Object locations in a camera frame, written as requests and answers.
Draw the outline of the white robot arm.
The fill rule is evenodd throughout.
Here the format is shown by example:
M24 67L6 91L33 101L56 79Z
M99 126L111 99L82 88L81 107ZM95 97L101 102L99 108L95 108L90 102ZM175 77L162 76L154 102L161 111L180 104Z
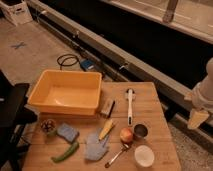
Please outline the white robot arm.
M206 77L184 97L193 105L187 123L191 130L197 129L213 115L213 57L206 64L206 71Z

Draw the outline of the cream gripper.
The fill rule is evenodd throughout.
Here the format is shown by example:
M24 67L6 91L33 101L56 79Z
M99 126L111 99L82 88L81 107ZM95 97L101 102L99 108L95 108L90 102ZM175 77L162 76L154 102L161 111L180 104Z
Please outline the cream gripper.
M197 129L208 118L209 113L206 110L192 109L190 111L187 127L191 130Z

